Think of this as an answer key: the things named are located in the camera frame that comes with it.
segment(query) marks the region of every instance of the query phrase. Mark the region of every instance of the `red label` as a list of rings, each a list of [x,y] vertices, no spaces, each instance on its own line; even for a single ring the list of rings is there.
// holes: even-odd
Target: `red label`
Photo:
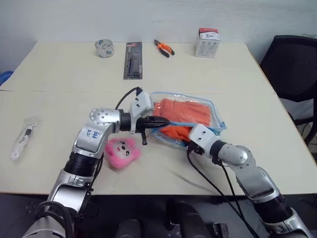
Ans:
[[[213,29],[213,28],[199,28],[199,33],[205,33],[205,32],[215,32],[219,33],[218,29]]]

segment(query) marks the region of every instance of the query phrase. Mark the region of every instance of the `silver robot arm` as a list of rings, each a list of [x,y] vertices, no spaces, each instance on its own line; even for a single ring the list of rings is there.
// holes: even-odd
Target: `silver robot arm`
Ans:
[[[268,173],[256,166],[248,148],[221,141],[220,136],[216,136],[202,124],[191,130],[189,138],[203,149],[208,158],[212,158],[213,163],[221,165],[224,162],[235,172],[238,184],[252,202],[269,233],[298,233],[313,237],[296,211],[285,204],[284,197]]]
[[[93,109],[88,122],[76,137],[69,160],[60,171],[48,201],[60,203],[70,210],[73,216],[83,215],[91,196],[92,184],[102,164],[108,137],[120,131],[141,133],[143,144],[146,145],[146,128],[169,124],[165,118],[144,117],[151,108],[149,95],[140,89],[128,113],[107,108]],[[41,217],[23,238],[65,238],[65,229],[58,220],[50,216]]]

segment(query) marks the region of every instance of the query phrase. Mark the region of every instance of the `roll of tape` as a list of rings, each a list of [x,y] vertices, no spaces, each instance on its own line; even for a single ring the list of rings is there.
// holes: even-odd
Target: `roll of tape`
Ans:
[[[102,39],[95,42],[97,54],[102,58],[108,58],[113,56],[113,44],[111,40]]]

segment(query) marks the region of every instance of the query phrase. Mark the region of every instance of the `pink plush toy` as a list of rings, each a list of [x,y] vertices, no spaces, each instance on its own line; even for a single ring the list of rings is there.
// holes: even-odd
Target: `pink plush toy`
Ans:
[[[122,169],[137,159],[141,152],[135,144],[135,139],[131,137],[109,140],[106,144],[109,163],[116,169]]]

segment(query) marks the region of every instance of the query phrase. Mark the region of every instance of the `white table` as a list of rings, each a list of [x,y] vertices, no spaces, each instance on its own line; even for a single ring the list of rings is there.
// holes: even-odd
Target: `white table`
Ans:
[[[198,59],[183,50],[188,44],[171,44],[175,58],[165,59],[156,48],[152,50],[151,44],[144,44],[144,79],[132,81],[122,79],[124,45],[115,46],[113,58],[100,59],[94,56],[90,43],[37,44],[0,88],[10,90],[0,91],[0,191],[49,193],[90,110],[114,108],[128,89],[141,85],[149,93],[179,91],[212,100],[228,126],[223,140],[248,147],[282,193],[317,192],[313,158],[244,45],[222,44],[215,59]],[[212,86],[203,87],[206,81]],[[124,101],[125,110],[131,98]],[[42,122],[35,127],[23,158],[12,161],[13,141],[29,116],[40,116]],[[111,138],[127,135],[121,132]],[[135,138],[141,146],[140,135]],[[104,163],[94,193],[217,195],[191,168],[184,151],[163,146],[151,137],[141,150],[142,156],[120,171]],[[222,169],[206,158],[195,159],[208,177],[230,194]],[[236,193],[243,194],[234,174],[228,171]]]

